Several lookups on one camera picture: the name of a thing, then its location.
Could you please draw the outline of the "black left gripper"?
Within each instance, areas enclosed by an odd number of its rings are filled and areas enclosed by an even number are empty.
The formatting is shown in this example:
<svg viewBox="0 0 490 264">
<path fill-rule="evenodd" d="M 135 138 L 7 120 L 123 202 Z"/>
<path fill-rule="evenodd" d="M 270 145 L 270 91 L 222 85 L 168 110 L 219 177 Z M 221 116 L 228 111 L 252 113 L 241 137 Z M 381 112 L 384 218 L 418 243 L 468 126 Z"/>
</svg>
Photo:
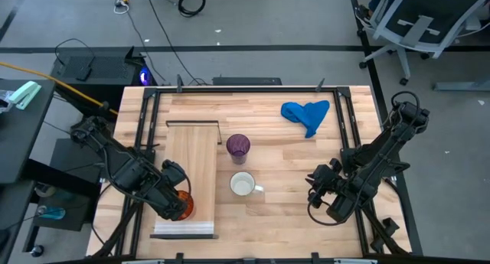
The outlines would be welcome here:
<svg viewBox="0 0 490 264">
<path fill-rule="evenodd" d="M 151 187 L 145 195 L 152 209 L 165 220 L 179 220 L 188 209 L 188 202 L 165 183 Z"/>
</svg>

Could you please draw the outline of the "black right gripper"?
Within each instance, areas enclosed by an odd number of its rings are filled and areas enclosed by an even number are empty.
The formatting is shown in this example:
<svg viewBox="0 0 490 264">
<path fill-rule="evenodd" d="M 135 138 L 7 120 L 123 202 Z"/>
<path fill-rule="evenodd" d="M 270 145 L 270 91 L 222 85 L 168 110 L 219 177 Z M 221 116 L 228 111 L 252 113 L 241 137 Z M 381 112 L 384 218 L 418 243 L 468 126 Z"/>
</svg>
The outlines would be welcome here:
<svg viewBox="0 0 490 264">
<path fill-rule="evenodd" d="M 319 168 L 319 174 L 308 174 L 305 179 L 312 187 L 319 187 L 319 194 L 311 193 L 308 195 L 309 205 L 315 209 L 319 209 L 323 204 L 329 205 L 322 198 L 327 193 L 331 194 L 336 191 L 341 179 L 342 164 L 337 158 L 333 158 L 329 165 L 320 165 Z"/>
</svg>

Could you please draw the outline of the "red-orange faceted plastic tumbler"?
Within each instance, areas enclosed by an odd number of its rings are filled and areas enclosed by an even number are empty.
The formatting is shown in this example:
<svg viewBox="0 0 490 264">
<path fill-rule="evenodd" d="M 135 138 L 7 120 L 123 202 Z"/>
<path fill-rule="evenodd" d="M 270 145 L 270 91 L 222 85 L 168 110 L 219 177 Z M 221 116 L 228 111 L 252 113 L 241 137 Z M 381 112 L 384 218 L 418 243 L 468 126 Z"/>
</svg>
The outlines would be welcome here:
<svg viewBox="0 0 490 264">
<path fill-rule="evenodd" d="M 194 200 L 191 194 L 187 191 L 178 191 L 178 197 L 186 203 L 185 211 L 181 214 L 178 220 L 189 218 L 194 210 Z"/>
</svg>

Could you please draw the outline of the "white enamel mug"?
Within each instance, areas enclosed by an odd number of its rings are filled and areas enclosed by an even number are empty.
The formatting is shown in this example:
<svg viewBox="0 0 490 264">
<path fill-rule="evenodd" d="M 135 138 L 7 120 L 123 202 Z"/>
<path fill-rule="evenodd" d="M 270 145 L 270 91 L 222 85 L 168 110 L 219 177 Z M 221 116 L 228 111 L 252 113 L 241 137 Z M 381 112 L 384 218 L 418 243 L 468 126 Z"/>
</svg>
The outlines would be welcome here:
<svg viewBox="0 0 490 264">
<path fill-rule="evenodd" d="M 230 189 L 234 194 L 242 197 L 264 192 L 264 188 L 256 183 L 253 175 L 245 171 L 237 172 L 231 177 Z"/>
</svg>

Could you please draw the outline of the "purple faceted plastic tumbler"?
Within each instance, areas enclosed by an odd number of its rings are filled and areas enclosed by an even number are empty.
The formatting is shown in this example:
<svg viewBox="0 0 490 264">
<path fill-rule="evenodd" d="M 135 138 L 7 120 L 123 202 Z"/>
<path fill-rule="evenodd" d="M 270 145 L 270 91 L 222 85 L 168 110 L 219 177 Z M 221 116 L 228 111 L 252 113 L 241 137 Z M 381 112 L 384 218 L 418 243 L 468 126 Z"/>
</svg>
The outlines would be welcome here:
<svg viewBox="0 0 490 264">
<path fill-rule="evenodd" d="M 226 143 L 227 152 L 236 165 L 242 165 L 247 160 L 247 154 L 251 148 L 250 140 L 242 134 L 234 134 Z"/>
</svg>

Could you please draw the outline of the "blue cloth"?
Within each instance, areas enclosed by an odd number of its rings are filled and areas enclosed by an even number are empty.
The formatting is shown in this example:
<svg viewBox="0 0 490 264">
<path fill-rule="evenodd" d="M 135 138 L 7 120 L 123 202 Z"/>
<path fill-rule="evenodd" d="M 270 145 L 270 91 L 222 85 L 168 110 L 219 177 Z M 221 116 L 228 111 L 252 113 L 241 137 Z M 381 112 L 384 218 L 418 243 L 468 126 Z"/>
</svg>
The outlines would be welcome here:
<svg viewBox="0 0 490 264">
<path fill-rule="evenodd" d="M 287 102 L 282 104 L 280 113 L 290 122 L 302 124 L 306 130 L 305 138 L 310 139 L 316 134 L 329 109 L 330 102 L 328 100 L 306 103 L 304 106 Z"/>
</svg>

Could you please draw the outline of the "black low side stand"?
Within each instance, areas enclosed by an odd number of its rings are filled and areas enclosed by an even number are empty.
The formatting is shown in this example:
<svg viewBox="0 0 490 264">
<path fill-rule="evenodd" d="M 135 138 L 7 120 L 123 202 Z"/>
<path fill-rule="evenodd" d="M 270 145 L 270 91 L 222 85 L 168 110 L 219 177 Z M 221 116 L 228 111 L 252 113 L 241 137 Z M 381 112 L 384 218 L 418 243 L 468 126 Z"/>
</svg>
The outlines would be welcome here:
<svg viewBox="0 0 490 264">
<path fill-rule="evenodd" d="M 36 242 L 41 228 L 80 231 L 84 224 L 93 222 L 100 190 L 100 164 L 96 153 L 88 147 L 81 148 L 69 139 L 57 140 L 48 165 L 28 160 L 24 168 L 26 176 L 36 184 L 49 184 L 57 189 L 51 197 L 39 197 L 34 191 L 31 201 L 37 204 L 37 208 L 41 205 L 62 207 L 66 215 L 62 220 L 50 220 L 38 217 L 35 212 L 24 252 L 30 252 L 34 257 L 42 255 L 44 247 Z"/>
</svg>

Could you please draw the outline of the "blue water bottle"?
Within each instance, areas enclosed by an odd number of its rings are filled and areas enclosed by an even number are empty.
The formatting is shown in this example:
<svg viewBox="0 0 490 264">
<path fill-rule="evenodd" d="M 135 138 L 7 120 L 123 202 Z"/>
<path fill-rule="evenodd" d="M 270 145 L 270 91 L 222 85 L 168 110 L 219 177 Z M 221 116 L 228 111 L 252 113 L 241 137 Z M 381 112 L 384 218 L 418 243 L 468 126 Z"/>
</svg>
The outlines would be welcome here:
<svg viewBox="0 0 490 264">
<path fill-rule="evenodd" d="M 66 210 L 62 207 L 50 207 L 41 205 L 37 208 L 36 214 L 40 218 L 50 220 L 62 220 L 66 215 Z"/>
</svg>

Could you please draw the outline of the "grey tape roll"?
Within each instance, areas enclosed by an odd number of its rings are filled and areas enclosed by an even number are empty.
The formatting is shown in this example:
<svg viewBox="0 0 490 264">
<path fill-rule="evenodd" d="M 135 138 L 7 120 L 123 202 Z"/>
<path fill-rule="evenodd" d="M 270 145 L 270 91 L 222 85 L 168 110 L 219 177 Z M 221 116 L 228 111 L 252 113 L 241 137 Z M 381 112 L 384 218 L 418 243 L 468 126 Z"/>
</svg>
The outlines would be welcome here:
<svg viewBox="0 0 490 264">
<path fill-rule="evenodd" d="M 49 184 L 37 183 L 34 191 L 39 197 L 51 197 L 56 193 L 57 189 Z"/>
</svg>

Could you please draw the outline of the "black power strip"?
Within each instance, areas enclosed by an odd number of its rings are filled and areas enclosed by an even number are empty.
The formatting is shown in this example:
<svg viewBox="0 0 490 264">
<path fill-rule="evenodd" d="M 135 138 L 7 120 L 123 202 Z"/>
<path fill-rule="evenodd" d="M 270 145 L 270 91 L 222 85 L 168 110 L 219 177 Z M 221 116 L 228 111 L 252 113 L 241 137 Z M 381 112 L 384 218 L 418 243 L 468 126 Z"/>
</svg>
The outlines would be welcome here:
<svg viewBox="0 0 490 264">
<path fill-rule="evenodd" d="M 214 86 L 282 86 L 278 77 L 214 77 Z"/>
</svg>

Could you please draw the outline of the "black computer tower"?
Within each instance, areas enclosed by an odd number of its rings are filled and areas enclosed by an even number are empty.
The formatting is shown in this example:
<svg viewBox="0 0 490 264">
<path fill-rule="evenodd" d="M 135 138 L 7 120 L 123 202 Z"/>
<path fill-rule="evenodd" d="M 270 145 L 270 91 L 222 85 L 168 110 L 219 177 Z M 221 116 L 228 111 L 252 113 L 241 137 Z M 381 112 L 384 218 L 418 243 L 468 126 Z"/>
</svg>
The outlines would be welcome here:
<svg viewBox="0 0 490 264">
<path fill-rule="evenodd" d="M 86 81 L 75 79 L 82 67 L 92 67 Z M 126 87 L 157 84 L 145 56 L 133 47 L 113 51 L 63 50 L 54 62 L 51 76 L 114 109 L 119 108 Z"/>
</svg>

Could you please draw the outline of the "black side desk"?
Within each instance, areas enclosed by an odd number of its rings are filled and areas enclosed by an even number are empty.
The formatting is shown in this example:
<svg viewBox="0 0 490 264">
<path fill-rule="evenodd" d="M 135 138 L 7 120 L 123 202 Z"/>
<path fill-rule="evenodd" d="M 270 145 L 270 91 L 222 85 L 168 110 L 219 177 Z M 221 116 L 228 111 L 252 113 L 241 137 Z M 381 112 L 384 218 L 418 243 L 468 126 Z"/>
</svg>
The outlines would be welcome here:
<svg viewBox="0 0 490 264">
<path fill-rule="evenodd" d="M 51 103 L 54 82 L 35 83 L 41 88 L 24 109 L 14 103 L 0 114 L 0 184 L 12 184 L 21 177 Z"/>
</svg>

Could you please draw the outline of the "mint green stapler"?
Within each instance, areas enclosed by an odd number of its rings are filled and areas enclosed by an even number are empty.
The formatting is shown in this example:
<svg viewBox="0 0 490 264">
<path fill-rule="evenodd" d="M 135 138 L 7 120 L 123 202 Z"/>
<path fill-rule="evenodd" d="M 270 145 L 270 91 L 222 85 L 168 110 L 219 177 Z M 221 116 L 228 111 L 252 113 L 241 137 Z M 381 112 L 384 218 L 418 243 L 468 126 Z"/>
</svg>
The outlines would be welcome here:
<svg viewBox="0 0 490 264">
<path fill-rule="evenodd" d="M 13 94 L 8 97 L 8 101 L 15 104 L 17 109 L 24 110 L 40 90 L 40 84 L 34 81 L 28 81 L 14 91 Z"/>
</svg>

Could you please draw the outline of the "grey desk foot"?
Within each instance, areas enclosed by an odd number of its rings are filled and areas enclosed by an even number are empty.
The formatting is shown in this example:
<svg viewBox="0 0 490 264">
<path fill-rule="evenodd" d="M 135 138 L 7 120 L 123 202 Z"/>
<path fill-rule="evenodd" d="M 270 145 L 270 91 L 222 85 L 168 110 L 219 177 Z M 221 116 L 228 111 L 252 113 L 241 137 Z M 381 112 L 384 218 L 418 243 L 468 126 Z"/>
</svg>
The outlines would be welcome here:
<svg viewBox="0 0 490 264">
<path fill-rule="evenodd" d="M 465 82 L 438 82 L 433 87 L 434 91 L 463 91 L 463 92 L 490 92 L 490 80 L 465 81 Z"/>
</svg>

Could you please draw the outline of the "clear plastic item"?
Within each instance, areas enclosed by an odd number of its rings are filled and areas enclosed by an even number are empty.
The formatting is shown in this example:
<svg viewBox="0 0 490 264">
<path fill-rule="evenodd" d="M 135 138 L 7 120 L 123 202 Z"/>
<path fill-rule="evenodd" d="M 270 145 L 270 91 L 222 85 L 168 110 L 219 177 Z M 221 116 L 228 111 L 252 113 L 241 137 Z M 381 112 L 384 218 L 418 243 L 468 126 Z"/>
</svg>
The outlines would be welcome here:
<svg viewBox="0 0 490 264">
<path fill-rule="evenodd" d="M 15 105 L 10 101 L 10 96 L 14 93 L 11 90 L 0 90 L 0 114 L 9 112 Z"/>
</svg>

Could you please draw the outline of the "person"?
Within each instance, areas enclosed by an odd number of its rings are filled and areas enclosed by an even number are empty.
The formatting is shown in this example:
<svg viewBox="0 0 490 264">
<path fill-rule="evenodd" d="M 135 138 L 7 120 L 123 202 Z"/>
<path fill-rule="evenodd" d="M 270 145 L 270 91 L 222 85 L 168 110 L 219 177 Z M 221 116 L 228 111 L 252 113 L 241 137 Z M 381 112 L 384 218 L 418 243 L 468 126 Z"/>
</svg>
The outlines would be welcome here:
<svg viewBox="0 0 490 264">
<path fill-rule="evenodd" d="M 370 0 L 367 6 L 359 5 L 357 7 L 358 17 L 362 20 L 369 21 L 380 1 L 381 0 Z"/>
</svg>

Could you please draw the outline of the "grey and black office chair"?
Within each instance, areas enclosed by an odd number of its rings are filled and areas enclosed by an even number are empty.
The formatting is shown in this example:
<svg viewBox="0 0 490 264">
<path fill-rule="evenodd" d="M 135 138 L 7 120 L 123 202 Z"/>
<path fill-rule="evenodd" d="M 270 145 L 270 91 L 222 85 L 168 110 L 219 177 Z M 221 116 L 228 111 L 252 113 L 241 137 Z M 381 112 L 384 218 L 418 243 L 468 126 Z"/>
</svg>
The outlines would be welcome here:
<svg viewBox="0 0 490 264">
<path fill-rule="evenodd" d="M 383 53 L 399 57 L 407 85 L 410 67 L 407 51 L 421 53 L 422 58 L 438 58 L 462 31 L 465 21 L 487 0 L 380 0 L 376 7 L 359 5 L 356 18 L 373 39 L 387 41 L 381 49 L 367 55 L 359 67 Z"/>
</svg>

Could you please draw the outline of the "wooden shelf with black frame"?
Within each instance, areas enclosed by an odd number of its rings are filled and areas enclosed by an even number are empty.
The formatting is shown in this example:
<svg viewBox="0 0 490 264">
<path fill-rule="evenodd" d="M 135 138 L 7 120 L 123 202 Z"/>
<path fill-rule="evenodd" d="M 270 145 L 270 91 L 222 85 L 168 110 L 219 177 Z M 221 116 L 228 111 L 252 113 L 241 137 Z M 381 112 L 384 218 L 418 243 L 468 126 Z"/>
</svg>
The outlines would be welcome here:
<svg viewBox="0 0 490 264">
<path fill-rule="evenodd" d="M 168 120 L 165 158 L 178 163 L 191 183 L 192 211 L 178 221 L 155 219 L 154 239 L 213 239 L 217 147 L 222 143 L 217 120 Z"/>
</svg>

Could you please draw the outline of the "black aluminium table frame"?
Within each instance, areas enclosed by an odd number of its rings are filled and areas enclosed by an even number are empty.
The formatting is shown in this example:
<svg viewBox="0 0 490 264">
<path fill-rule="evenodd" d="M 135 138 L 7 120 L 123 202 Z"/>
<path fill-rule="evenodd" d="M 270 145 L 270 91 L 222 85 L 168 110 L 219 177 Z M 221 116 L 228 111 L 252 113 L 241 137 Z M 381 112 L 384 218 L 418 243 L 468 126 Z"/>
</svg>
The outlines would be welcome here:
<svg viewBox="0 0 490 264">
<path fill-rule="evenodd" d="M 306 177 L 320 164 L 340 155 L 344 144 L 359 135 L 371 142 L 381 131 L 369 86 L 351 86 L 350 99 L 332 87 L 313 86 L 187 86 L 181 93 L 164 88 L 159 100 L 145 99 L 144 88 L 125 88 L 114 136 L 124 145 L 154 134 L 155 162 L 165 159 L 168 120 L 217 120 L 227 139 L 243 134 L 251 142 L 243 165 L 232 162 L 223 145 L 217 147 L 215 192 L 216 236 L 205 240 L 151 238 L 157 218 L 143 207 L 139 231 L 126 229 L 123 252 L 139 259 L 170 259 L 182 253 L 186 260 L 256 258 L 355 258 L 362 254 L 356 219 L 339 226 L 324 209 L 307 212 Z M 305 127 L 281 116 L 281 106 L 330 102 L 322 124 L 310 139 Z M 237 172 L 253 175 L 264 192 L 242 197 L 230 189 Z"/>
</svg>

